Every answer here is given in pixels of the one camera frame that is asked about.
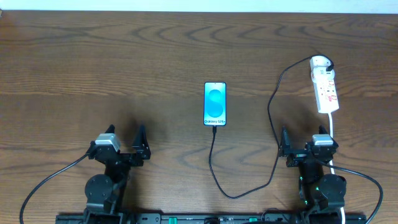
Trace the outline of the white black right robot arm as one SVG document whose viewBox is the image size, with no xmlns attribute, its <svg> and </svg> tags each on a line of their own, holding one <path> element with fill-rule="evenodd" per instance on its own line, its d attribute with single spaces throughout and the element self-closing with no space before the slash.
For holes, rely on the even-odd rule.
<svg viewBox="0 0 398 224">
<path fill-rule="evenodd" d="M 342 211 L 345 205 L 346 179 L 334 172 L 324 173 L 323 166 L 328 165 L 338 148 L 336 141 L 323 126 L 312 140 L 302 149 L 293 149 L 286 128 L 282 128 L 280 157 L 287 159 L 287 167 L 298 167 L 299 195 L 305 203 L 300 212 L 300 223 L 337 223 L 347 222 Z"/>
</svg>

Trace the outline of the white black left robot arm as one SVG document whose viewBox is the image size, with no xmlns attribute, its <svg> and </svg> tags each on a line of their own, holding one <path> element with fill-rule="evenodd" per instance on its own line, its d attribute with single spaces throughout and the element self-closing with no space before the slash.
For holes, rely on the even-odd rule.
<svg viewBox="0 0 398 224">
<path fill-rule="evenodd" d="M 91 177 L 85 185 L 87 197 L 83 223 L 131 223 L 134 216 L 121 210 L 124 192 L 133 167 L 142 167 L 149 160 L 151 151 L 146 129 L 139 127 L 134 139 L 133 153 L 121 153 L 121 143 L 114 125 L 90 143 L 88 158 L 105 165 L 104 174 Z"/>
</svg>

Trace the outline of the blue Galaxy smartphone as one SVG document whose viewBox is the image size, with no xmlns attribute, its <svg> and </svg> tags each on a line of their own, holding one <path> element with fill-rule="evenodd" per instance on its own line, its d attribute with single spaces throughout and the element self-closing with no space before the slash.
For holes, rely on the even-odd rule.
<svg viewBox="0 0 398 224">
<path fill-rule="evenodd" d="M 226 83 L 206 82 L 204 84 L 203 124 L 225 126 L 226 115 Z"/>
</svg>

